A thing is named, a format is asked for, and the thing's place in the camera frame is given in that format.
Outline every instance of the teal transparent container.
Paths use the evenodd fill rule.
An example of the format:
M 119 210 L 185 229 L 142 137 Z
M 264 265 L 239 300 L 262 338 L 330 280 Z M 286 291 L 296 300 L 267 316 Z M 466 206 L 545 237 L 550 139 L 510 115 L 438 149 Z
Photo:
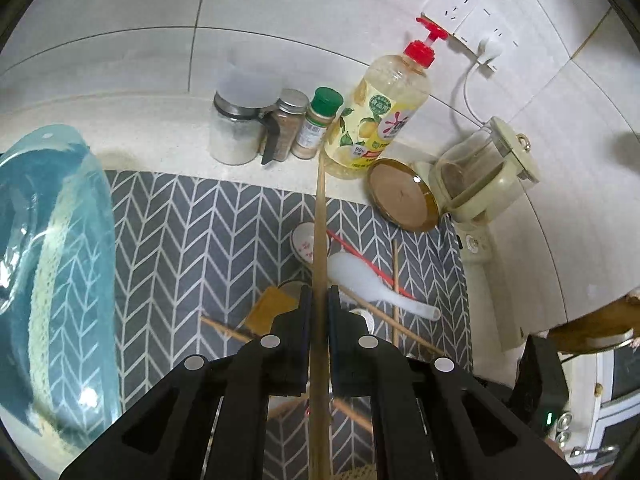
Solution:
M 110 188 L 75 129 L 45 126 L 0 158 L 0 415 L 54 470 L 121 414 L 114 251 Z

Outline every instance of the green cap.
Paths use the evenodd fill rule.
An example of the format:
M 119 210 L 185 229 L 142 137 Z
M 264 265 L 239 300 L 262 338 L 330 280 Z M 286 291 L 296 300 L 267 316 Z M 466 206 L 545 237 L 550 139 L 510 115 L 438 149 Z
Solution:
M 338 108 L 342 106 L 344 99 L 338 92 L 332 88 L 321 86 L 316 89 L 316 94 L 311 101 L 311 108 L 313 111 L 324 117 L 333 117 L 338 111 Z

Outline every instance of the gray placemat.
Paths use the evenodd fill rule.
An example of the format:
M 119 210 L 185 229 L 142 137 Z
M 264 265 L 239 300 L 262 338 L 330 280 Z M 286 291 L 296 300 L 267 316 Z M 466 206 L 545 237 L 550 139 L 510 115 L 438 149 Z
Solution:
M 116 354 L 123 407 L 136 402 L 185 356 L 234 354 L 240 343 L 200 322 L 200 313 L 231 327 L 270 285 L 310 276 L 289 234 L 313 220 L 311 195 L 165 173 L 108 171 L 116 222 Z M 404 232 L 372 207 L 330 199 L 328 227 L 387 274 L 391 240 L 399 245 L 400 281 L 442 311 L 439 322 L 401 314 L 402 323 L 471 369 L 466 282 L 448 216 L 429 233 Z M 332 242 L 331 252 L 340 250 Z M 389 304 L 378 305 L 388 314 Z M 376 335 L 390 337 L 376 322 Z M 412 340 L 401 349 L 431 356 Z M 369 399 L 353 399 L 368 415 Z M 306 406 L 268 422 L 264 477 L 307 476 Z M 334 410 L 334 474 L 371 463 L 369 433 Z

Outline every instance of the yellow dish soap bottle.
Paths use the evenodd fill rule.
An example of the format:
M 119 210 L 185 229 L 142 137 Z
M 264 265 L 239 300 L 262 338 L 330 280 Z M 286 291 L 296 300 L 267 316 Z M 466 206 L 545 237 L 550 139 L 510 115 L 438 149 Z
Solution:
M 431 93 L 424 71 L 435 58 L 431 45 L 447 31 L 425 18 L 424 41 L 412 41 L 404 54 L 382 56 L 365 72 L 324 142 L 324 167 L 338 178 L 363 176 Z

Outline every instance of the ceramic spoon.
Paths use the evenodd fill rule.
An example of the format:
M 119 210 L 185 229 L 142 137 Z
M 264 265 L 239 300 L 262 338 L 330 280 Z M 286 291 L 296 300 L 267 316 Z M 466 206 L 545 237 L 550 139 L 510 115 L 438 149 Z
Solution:
M 440 309 L 420 301 L 410 300 L 386 287 L 382 280 L 361 259 L 349 253 L 335 253 L 327 261 L 329 279 L 352 290 L 363 300 L 388 301 L 416 316 L 432 321 L 440 319 Z

